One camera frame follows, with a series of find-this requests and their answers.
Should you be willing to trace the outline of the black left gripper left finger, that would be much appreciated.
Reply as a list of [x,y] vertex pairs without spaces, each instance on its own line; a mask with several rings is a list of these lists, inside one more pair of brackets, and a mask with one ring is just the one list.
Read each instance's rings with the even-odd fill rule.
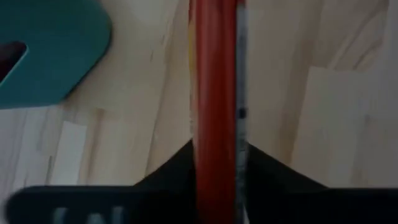
[[196,223],[193,142],[132,186],[136,204],[131,223]]

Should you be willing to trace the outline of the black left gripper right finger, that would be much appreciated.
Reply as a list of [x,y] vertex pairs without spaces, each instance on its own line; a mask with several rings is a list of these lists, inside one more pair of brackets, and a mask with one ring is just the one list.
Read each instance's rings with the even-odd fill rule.
[[325,185],[248,144],[246,211],[250,223],[270,223],[285,194],[324,189]]

